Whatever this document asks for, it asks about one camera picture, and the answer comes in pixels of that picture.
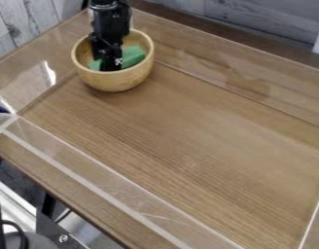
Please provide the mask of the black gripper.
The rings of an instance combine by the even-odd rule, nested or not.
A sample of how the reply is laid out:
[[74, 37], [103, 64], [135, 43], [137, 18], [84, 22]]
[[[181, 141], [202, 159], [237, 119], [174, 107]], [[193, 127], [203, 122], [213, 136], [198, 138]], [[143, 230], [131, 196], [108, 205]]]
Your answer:
[[100, 50], [102, 70], [118, 71], [122, 69], [123, 38], [130, 34], [133, 11], [127, 0], [90, 0], [92, 12], [91, 40]]

